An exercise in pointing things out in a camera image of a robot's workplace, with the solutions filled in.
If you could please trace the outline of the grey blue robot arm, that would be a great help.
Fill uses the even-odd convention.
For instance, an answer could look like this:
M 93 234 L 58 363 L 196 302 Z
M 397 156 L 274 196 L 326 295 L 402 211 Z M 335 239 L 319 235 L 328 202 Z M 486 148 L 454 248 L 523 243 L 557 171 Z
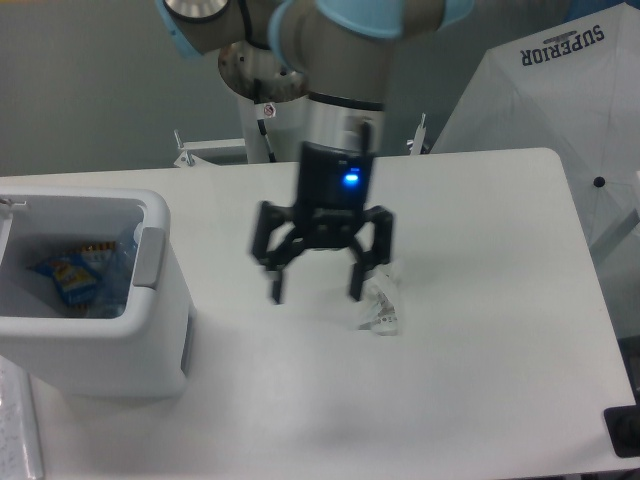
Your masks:
M 351 251 L 349 287 L 390 262 L 394 216 L 368 207 L 399 42 L 467 16 L 470 1 L 160 1 L 157 10 L 186 55 L 237 43 L 268 54 L 279 78 L 300 75 L 307 99 L 291 206 L 262 202 L 251 252 L 279 301 L 286 267 L 307 250 Z

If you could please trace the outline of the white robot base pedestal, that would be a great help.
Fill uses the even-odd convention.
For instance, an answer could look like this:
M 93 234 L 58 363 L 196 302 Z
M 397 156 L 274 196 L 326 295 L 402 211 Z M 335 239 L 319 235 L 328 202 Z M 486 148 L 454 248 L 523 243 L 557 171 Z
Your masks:
M 242 136 L 228 140 L 187 141 L 174 133 L 176 167 L 207 164 L 207 158 L 243 154 L 249 164 L 294 162 L 304 134 L 307 82 L 275 55 L 246 41 L 223 47 L 218 69 L 236 98 Z

